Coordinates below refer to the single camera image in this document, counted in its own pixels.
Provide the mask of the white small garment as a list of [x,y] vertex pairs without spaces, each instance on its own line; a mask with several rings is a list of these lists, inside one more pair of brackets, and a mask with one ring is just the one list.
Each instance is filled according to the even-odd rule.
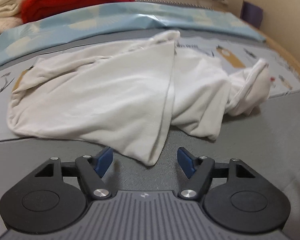
[[15,84],[7,126],[17,135],[95,142],[152,166],[170,126],[215,140],[225,114],[249,114],[268,99],[266,61],[228,74],[219,58],[179,40],[170,30],[40,59]]

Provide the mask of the dark purple bag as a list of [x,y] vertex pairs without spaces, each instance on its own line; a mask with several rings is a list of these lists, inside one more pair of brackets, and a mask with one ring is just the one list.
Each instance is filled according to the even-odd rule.
[[240,19],[260,29],[263,20],[263,9],[250,2],[243,1]]

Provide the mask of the light blue patterned quilt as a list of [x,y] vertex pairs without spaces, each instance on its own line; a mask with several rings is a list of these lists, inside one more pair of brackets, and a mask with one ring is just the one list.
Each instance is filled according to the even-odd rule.
[[229,12],[146,2],[94,5],[30,22],[0,35],[0,66],[43,49],[97,35],[177,28],[265,41]]

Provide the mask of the wooden bed frame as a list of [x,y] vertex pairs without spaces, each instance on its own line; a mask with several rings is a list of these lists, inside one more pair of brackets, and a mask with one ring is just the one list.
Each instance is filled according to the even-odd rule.
[[276,51],[282,58],[284,58],[287,63],[290,65],[290,67],[298,74],[298,77],[300,79],[300,62],[285,48],[283,48],[281,45],[279,45],[276,41],[274,41],[272,38],[264,34],[262,31],[258,30],[257,28],[253,27],[252,25],[249,25],[254,31],[262,35],[266,41],[266,45]]

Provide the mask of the grey printed bed sheet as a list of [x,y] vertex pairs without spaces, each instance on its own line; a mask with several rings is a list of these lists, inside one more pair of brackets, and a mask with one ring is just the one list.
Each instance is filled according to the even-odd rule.
[[177,149],[205,155],[217,162],[239,158],[282,190],[291,203],[290,217],[279,238],[300,239],[300,92],[278,96],[249,115],[225,116],[215,142],[189,137],[172,128],[158,162],[147,167],[120,154],[104,176],[119,190],[119,211],[99,206],[88,213],[87,227],[69,231],[68,239],[234,239],[215,225],[202,225],[189,204],[180,207],[180,235],[170,227],[174,211],[160,214],[162,202],[174,202],[186,176],[177,164]]

